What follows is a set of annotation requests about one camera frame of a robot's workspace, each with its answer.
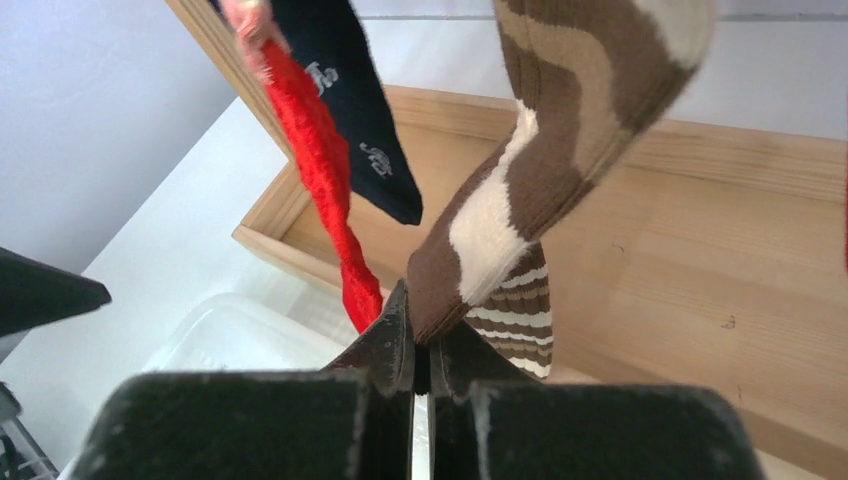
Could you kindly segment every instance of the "brown patterned sock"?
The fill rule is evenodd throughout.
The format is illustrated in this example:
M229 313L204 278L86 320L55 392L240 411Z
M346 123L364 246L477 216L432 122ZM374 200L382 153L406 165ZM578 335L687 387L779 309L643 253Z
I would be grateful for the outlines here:
M536 378L547 377L554 332L542 245L534 244L489 298L468 312L465 321L513 364Z
M713 0L494 0L518 100L407 269L428 343L460 322L666 110L712 38Z

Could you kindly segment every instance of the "wooden box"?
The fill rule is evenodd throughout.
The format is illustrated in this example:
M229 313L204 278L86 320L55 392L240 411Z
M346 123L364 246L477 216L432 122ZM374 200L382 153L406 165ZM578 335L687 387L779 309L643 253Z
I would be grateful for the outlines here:
M169 0L287 150L208 4ZM350 224L385 288L509 132L512 102L387 87L425 203L421 226L355 197ZM664 121L544 238L553 381L706 385L740 412L772 478L848 472L843 142ZM233 237L330 288L338 261L294 164ZM582 372L574 376L574 371Z

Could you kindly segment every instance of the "white tabletop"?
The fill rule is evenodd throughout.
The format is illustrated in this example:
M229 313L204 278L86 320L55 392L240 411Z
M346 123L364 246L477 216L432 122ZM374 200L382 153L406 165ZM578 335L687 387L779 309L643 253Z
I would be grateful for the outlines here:
M366 28L385 83L511 96L491 21ZM671 116L845 138L844 45L846 23L722 24ZM24 423L57 466L79 450L108 395L201 301L240 292L281 312L301 294L327 301L230 238L285 162L236 100L84 272L109 288L113 303L36 329L0 365Z

